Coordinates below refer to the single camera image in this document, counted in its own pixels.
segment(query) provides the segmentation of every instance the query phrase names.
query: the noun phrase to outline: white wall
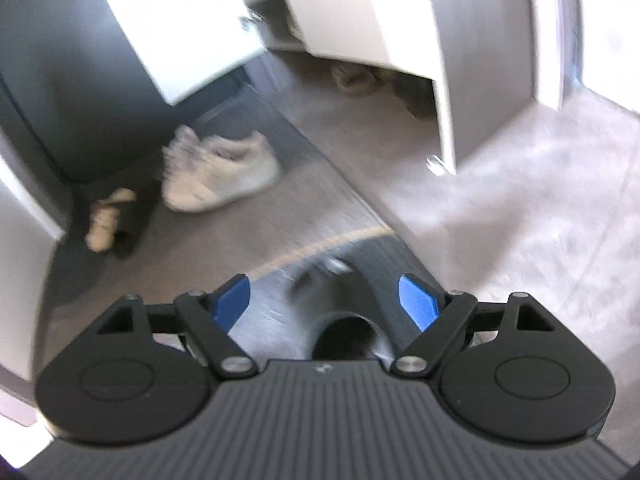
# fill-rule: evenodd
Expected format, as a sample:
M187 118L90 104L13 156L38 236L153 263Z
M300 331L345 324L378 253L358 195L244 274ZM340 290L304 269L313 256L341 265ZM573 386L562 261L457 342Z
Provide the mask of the white wall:
M0 364L27 380L42 290L60 236L0 158Z
M640 111L640 0L581 3L585 86Z

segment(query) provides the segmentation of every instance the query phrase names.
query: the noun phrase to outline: beige slipper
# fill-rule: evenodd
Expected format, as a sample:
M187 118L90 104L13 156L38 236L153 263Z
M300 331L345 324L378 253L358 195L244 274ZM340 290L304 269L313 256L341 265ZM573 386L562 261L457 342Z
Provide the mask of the beige slipper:
M135 200L136 194L132 190L120 187L107 199L92 205L91 225L84 240L94 253L103 253L113 246L120 219L120 211L114 204Z

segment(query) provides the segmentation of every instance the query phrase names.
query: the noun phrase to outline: metal pin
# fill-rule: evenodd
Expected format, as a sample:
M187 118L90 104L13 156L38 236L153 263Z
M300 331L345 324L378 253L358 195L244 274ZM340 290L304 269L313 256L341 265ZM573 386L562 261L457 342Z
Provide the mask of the metal pin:
M220 365L228 374L244 374L251 370L254 362L248 357L234 355L223 359Z
M439 156L429 155L426 162L427 168L429 168L429 171L431 171L431 173L433 173L435 176L443 176L444 174L448 173L444 162L440 160Z
M396 369L403 374L417 374L427 369L427 361L416 355L405 355L396 361Z

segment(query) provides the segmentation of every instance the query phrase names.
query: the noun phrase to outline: white sneaker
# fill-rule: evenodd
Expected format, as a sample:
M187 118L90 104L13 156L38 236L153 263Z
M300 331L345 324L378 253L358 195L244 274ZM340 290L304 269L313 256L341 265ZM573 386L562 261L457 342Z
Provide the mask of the white sneaker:
M196 132L182 124L175 131L175 138L162 148L164 155L164 180L180 178L193 169L193 160L201 146Z
M201 212L263 190L280 177L280 165L266 137L253 132L243 140L206 139L187 177L163 188L164 202L179 212Z

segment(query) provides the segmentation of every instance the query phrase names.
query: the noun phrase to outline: dark gray wall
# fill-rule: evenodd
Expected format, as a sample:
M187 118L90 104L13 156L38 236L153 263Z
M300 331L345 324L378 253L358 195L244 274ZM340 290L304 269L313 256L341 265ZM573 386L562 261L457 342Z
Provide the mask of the dark gray wall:
M62 173L90 182L234 94L242 70L167 105L106 0L0 0L0 73Z
M66 228L72 208L71 192L57 166L15 108L1 79L0 155L41 208Z
M449 82L456 161L533 97L529 0L432 0Z

